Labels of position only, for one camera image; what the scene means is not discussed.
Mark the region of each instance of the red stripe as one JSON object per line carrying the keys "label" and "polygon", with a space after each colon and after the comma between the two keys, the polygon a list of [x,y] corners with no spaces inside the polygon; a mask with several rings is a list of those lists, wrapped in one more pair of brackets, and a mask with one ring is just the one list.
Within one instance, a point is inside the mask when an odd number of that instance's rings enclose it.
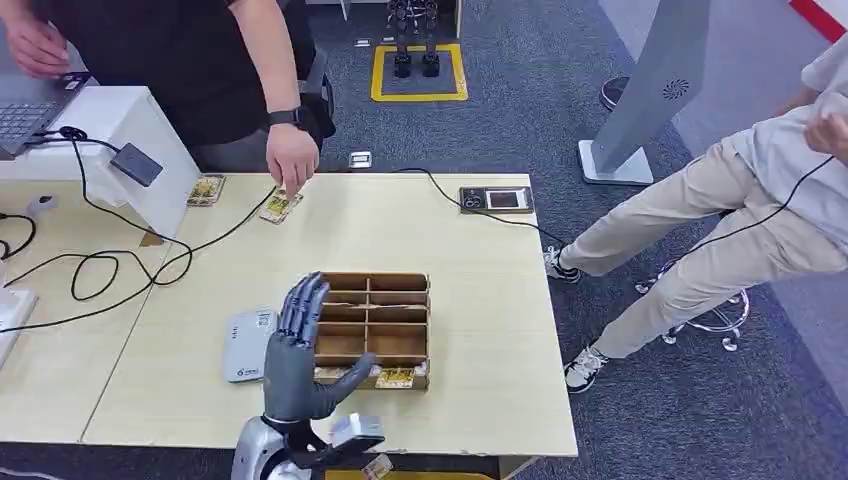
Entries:
{"label": "red stripe", "polygon": [[845,34],[845,27],[840,25],[815,0],[791,0],[789,4],[831,42],[839,40],[839,37]]}

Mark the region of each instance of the laptop keyboard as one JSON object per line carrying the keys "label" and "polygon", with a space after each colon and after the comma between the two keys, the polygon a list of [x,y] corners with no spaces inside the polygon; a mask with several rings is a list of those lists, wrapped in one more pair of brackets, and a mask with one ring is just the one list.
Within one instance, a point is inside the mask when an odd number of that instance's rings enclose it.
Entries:
{"label": "laptop keyboard", "polygon": [[0,102],[0,142],[26,140],[40,126],[41,118],[56,105],[56,102]]}

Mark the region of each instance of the light wood tabletop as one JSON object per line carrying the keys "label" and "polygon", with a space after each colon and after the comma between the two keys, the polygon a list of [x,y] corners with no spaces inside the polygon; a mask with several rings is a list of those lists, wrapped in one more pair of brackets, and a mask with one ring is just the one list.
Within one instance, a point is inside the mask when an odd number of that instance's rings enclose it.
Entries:
{"label": "light wood tabletop", "polygon": [[[523,174],[436,178],[452,196],[529,185]],[[214,238],[270,187],[267,175],[230,176],[216,205],[189,209],[179,238]],[[182,282],[154,288],[84,443],[233,448],[263,404],[260,383],[224,380],[228,317],[278,309],[310,271],[395,271],[430,277],[429,390],[358,391],[336,415],[382,417],[379,451],[577,455],[538,232],[460,214],[420,174],[319,174],[302,193],[281,225],[253,218]]]}
{"label": "light wood tabletop", "polygon": [[[139,247],[143,232],[83,203],[79,182],[0,182],[0,212],[24,214],[27,205],[51,195],[57,207],[36,217],[33,243],[7,260],[8,279],[62,253],[128,249],[149,269],[162,265],[167,245]],[[128,209],[120,213],[140,221]],[[25,220],[0,221],[0,239],[14,248],[30,230]],[[107,307],[140,290],[147,278],[128,256],[114,285],[103,295],[77,302],[71,278],[78,259],[63,259],[14,285],[39,297],[27,325],[61,320]],[[80,273],[80,295],[102,288],[112,273],[108,260],[90,262]],[[61,326],[23,331],[0,368],[0,441],[78,442],[148,292],[121,307]]]}

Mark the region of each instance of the white shirt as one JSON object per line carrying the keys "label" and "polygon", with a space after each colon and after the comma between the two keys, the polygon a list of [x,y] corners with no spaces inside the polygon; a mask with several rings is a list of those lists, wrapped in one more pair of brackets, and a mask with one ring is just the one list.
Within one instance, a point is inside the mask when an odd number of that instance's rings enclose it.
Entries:
{"label": "white shirt", "polygon": [[[730,137],[733,146],[780,203],[805,174],[830,155],[814,152],[804,130],[816,115],[848,115],[848,35],[801,72],[801,80],[822,92],[813,105],[755,124]],[[787,209],[812,223],[848,254],[848,166],[837,159],[808,177]]]}

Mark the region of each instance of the man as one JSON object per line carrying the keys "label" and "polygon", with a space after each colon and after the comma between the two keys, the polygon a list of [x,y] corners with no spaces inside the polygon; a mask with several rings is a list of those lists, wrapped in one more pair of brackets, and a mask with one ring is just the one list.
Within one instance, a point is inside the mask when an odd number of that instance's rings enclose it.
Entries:
{"label": "man", "polygon": [[322,138],[299,108],[315,56],[304,8],[293,0],[287,24],[275,0],[2,0],[0,17],[25,73],[67,72],[68,39],[101,84],[148,86],[201,170],[270,171],[293,196]]}
{"label": "man", "polygon": [[[680,258],[566,366],[569,393],[588,389],[609,359],[626,357],[743,288],[848,268],[848,36],[801,77],[805,87],[779,116],[725,138],[562,251],[545,253],[548,275],[575,283],[581,272],[597,276],[618,267],[681,223],[733,210],[703,248]],[[831,155],[786,209],[745,229],[778,210],[801,177]]]}

